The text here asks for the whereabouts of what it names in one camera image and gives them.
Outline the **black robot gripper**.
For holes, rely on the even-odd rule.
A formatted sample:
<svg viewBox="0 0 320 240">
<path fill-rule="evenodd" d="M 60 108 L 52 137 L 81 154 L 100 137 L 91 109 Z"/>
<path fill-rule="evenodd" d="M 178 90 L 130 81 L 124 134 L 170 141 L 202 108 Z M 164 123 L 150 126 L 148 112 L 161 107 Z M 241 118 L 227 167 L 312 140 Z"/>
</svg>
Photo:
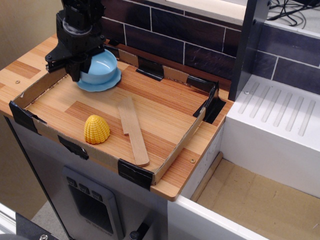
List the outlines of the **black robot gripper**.
<svg viewBox="0 0 320 240">
<path fill-rule="evenodd" d="M 65 68 L 73 82 L 80 80 L 80 72 L 88 73 L 92 57 L 104 50 L 106 37 L 100 27 L 92 27 L 87 32 L 76 32 L 75 28 L 64 29 L 62 23 L 56 25 L 57 46 L 45 56 L 49 73 Z"/>
</svg>

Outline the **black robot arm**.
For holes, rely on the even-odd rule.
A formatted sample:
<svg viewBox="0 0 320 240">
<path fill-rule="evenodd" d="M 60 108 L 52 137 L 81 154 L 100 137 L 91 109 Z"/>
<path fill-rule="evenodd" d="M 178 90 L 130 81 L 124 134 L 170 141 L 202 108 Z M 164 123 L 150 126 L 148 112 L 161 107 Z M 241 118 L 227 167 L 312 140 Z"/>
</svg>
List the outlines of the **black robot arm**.
<svg viewBox="0 0 320 240">
<path fill-rule="evenodd" d="M 101 18 L 105 6 L 100 0 L 63 0 L 56 14 L 57 46 L 45 56 L 48 73 L 64 68 L 74 82 L 88 73 L 93 56 L 104 51 Z"/>
</svg>

